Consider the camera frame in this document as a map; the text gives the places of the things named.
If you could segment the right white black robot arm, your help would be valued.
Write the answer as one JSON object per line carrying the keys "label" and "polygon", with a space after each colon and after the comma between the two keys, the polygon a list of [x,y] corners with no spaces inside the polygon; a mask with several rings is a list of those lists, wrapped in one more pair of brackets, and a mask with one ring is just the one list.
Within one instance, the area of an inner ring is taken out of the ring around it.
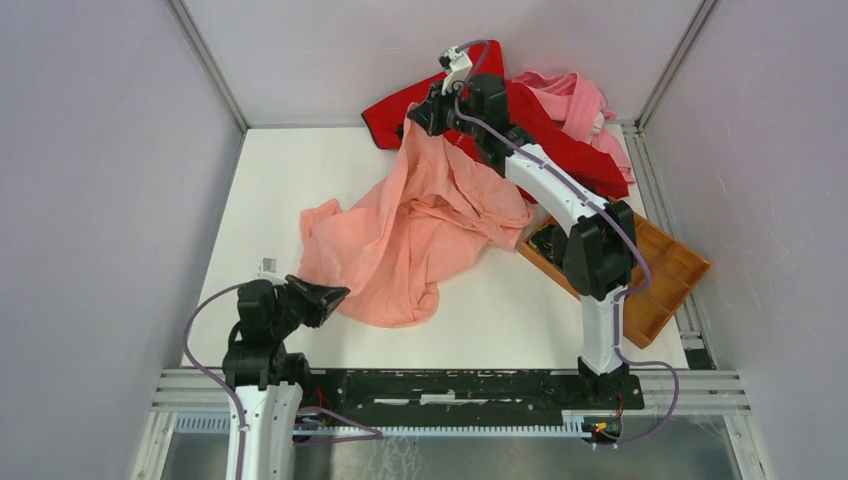
{"label": "right white black robot arm", "polygon": [[577,392],[591,408],[606,406],[630,375],[620,351],[623,303],[641,259],[630,206],[603,199],[556,165],[511,120],[508,89],[499,76],[435,82],[407,117],[430,136],[454,130],[471,137],[484,162],[531,195],[565,231],[561,270],[582,308]]}

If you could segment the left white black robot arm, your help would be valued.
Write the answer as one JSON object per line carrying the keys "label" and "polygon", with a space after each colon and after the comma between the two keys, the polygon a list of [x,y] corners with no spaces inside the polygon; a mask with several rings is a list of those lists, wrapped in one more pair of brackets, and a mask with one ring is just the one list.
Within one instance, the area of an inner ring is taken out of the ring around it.
{"label": "left white black robot arm", "polygon": [[228,479],[291,474],[297,411],[312,399],[315,382],[305,355],[287,351],[285,339],[322,326],[349,293],[293,275],[237,288],[238,321],[222,364],[231,415]]}

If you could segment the salmon orange jacket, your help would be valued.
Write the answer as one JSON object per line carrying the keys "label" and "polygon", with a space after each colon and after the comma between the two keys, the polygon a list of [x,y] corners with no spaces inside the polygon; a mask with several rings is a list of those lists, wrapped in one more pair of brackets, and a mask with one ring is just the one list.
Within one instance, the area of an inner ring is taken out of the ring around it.
{"label": "salmon orange jacket", "polygon": [[347,210],[337,200],[300,217],[298,275],[346,287],[340,312],[380,328],[428,320],[439,285],[488,246],[515,249],[534,214],[518,188],[411,120],[390,173]]}

